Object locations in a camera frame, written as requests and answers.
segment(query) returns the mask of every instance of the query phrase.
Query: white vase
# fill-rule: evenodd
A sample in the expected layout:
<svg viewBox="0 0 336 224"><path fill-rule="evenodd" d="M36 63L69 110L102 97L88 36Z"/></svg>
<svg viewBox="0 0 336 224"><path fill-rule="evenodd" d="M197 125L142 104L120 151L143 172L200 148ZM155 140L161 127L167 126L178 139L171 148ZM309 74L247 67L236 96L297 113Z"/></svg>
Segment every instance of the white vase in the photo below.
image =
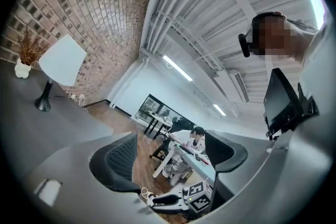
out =
<svg viewBox="0 0 336 224"><path fill-rule="evenodd" d="M26 79L28 78L29 72L32 69L32 67L25 65L24 63L21 63L21 59L18 58L14 69L15 69L15 75L18 78Z"/></svg>

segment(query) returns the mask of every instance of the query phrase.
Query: table lamp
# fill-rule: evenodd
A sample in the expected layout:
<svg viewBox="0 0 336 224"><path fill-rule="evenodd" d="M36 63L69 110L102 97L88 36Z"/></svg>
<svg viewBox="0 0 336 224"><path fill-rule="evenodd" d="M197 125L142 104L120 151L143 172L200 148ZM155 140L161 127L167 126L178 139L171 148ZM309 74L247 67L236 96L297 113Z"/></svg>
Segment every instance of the table lamp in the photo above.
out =
<svg viewBox="0 0 336 224"><path fill-rule="evenodd" d="M38 63L50 80L47 82L42 95L35 100L37 109L41 111L51 109L49 93L53 86L53 80L65 86L75 84L85 56L86 52L69 34L63 36L41 56Z"/></svg>

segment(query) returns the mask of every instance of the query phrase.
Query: dried flower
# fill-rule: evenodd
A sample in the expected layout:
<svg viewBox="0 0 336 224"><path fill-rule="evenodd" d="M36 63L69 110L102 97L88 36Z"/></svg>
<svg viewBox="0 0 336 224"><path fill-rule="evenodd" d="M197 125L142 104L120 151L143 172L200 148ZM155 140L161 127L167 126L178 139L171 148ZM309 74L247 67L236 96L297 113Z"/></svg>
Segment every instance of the dried flower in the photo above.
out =
<svg viewBox="0 0 336 224"><path fill-rule="evenodd" d="M23 37L19 37L17 42L20 45L19 55L21 62L25 65L33 65L47 50L48 45L41 38L45 35L44 29L33 36L33 31L26 26Z"/></svg>

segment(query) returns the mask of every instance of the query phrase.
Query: white ceiling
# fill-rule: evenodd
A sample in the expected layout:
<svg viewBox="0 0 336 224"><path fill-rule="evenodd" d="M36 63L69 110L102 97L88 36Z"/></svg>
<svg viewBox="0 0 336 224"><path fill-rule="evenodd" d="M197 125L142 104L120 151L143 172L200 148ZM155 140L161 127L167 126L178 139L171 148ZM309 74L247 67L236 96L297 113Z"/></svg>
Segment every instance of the white ceiling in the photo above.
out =
<svg viewBox="0 0 336 224"><path fill-rule="evenodd" d="M280 11L316 27L309 0L160 0L143 49L156 56L167 55L180 66L193 81L176 76L181 83L189 83L206 106L217 103L228 117L260 120L272 68L280 67L295 91L301 69L291 60L244 58L238 34L245 34L251 19L265 11ZM241 73L250 102L226 98L213 79L223 69Z"/></svg>

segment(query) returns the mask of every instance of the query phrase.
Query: wooden floor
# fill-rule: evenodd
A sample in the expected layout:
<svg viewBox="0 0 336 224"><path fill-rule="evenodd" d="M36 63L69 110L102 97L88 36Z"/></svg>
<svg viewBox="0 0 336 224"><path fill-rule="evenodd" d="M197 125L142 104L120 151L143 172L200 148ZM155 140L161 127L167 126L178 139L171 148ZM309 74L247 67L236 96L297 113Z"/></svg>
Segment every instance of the wooden floor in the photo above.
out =
<svg viewBox="0 0 336 224"><path fill-rule="evenodd" d="M171 189L169 181L160 174L157 178L153 178L152 174L160 164L156 158L149 158L162 143L159 135L155 140L148 138L144 134L145 127L132 120L127 115L110 108L106 103L99 103L88 107L91 115L113 128L113 134L117 135L124 132L138 133L138 157L134 162L133 182L141 187L146 187L150 192L160 195ZM182 224L186 219L179 215L159 214L169 223Z"/></svg>

